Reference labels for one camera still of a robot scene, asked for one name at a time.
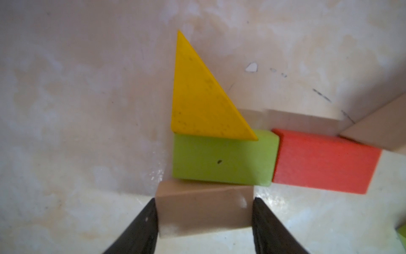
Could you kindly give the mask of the natural wood triangle block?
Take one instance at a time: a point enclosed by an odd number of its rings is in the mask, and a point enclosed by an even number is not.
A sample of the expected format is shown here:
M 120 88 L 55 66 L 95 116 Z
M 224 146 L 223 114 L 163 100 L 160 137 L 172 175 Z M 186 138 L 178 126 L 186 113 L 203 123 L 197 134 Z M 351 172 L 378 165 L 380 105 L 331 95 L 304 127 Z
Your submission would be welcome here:
M 406 154 L 406 95 L 342 131 L 340 136 L 401 155 Z

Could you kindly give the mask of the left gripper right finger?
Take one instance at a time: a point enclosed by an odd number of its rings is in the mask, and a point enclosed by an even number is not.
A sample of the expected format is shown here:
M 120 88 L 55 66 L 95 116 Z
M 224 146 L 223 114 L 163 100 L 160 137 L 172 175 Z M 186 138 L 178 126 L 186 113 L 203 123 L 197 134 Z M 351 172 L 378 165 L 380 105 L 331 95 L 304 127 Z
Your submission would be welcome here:
M 257 254 L 307 253 L 307 250 L 259 197 L 253 201 L 252 231 Z

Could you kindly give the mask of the lime green block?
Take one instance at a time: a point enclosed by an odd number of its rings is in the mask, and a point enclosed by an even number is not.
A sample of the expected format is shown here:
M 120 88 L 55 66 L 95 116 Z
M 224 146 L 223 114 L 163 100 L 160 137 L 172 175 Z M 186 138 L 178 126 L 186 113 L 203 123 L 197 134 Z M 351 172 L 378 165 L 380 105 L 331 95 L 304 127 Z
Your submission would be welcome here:
M 406 250 L 406 224 L 398 226 L 396 228 L 396 233 L 403 248 Z
M 174 178 L 241 185 L 270 186 L 279 137 L 255 130 L 258 141 L 175 134 Z

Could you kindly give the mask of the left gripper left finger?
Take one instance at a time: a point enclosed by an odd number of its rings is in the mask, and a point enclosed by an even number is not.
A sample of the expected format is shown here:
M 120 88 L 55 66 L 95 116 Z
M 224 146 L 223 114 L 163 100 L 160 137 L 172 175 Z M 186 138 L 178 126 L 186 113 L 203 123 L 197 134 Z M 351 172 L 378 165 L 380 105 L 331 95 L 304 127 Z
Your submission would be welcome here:
M 158 213 L 152 198 L 106 254 L 154 254 L 158 239 Z

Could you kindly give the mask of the yellow triangle block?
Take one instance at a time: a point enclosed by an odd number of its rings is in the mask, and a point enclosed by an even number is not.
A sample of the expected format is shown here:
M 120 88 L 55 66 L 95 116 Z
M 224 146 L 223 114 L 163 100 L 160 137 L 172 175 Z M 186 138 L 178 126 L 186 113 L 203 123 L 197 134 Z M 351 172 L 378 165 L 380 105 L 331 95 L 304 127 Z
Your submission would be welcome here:
M 177 34 L 171 130 L 203 137 L 258 140 L 181 31 Z

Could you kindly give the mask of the red block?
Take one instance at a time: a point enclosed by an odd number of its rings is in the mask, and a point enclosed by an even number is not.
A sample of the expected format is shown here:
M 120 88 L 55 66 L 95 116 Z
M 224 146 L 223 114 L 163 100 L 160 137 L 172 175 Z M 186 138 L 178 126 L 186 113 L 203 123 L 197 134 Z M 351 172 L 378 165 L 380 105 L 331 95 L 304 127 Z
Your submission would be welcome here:
M 273 182 L 292 186 L 366 194 L 381 149 L 340 137 L 282 129 Z

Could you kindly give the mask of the natural wood rectangular block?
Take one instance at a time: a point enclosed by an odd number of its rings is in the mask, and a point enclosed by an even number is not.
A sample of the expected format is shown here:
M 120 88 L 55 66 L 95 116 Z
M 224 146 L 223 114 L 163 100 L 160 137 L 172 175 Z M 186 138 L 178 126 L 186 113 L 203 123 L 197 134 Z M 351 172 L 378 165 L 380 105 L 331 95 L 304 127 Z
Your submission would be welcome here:
M 170 179 L 158 185 L 159 236 L 173 238 L 251 226 L 254 187 Z

